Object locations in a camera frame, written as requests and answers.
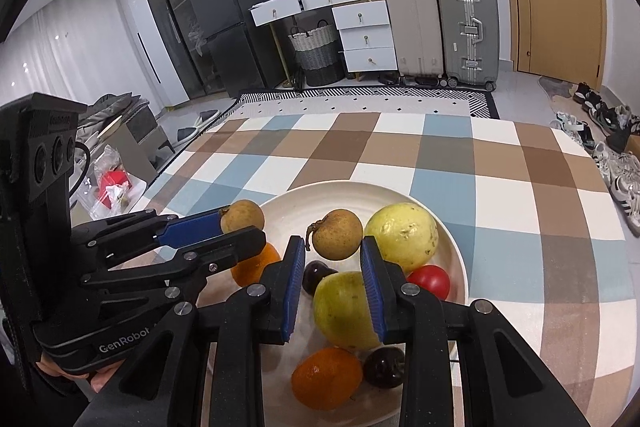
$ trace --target red tomato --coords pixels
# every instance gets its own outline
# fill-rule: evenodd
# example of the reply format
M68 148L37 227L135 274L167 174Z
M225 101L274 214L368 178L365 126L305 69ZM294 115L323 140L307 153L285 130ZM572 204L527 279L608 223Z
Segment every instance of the red tomato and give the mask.
M428 264L422 268L418 268L407 277L408 282L417 284L420 288L433 293L438 299L444 301L449 295L451 289L451 281L449 275L440 266Z

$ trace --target checkered tablecloth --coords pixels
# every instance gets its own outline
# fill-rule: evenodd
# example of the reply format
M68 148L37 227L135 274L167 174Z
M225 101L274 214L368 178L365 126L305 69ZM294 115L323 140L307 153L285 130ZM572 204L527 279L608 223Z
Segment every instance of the checkered tablecloth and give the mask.
M428 206L460 247L470 298L495 303L592 426L617 418L636 353L625 240L594 162L560 131L424 114L227 120L136 210L187 216L324 180L378 184Z

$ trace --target storage box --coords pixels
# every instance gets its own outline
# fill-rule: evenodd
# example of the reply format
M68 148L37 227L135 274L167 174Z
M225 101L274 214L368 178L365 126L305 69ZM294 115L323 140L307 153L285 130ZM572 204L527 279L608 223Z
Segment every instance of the storage box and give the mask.
M640 159L640 136L632 134L629 141L626 142L625 152L630 152L633 156Z

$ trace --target plastic bag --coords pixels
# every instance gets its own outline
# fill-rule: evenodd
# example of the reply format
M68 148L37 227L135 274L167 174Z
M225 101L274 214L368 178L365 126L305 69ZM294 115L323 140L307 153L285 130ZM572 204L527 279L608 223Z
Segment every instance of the plastic bag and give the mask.
M131 188L118 151L107 145L94 162L94 176L86 177L78 188L78 200L92 219L119 216L129 206Z

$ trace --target white curtain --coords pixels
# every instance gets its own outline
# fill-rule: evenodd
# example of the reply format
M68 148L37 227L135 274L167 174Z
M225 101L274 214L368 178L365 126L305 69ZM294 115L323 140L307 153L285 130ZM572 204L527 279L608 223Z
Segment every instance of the white curtain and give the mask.
M132 91L163 107L119 0L54 0L0 44L0 105L35 91L86 104Z

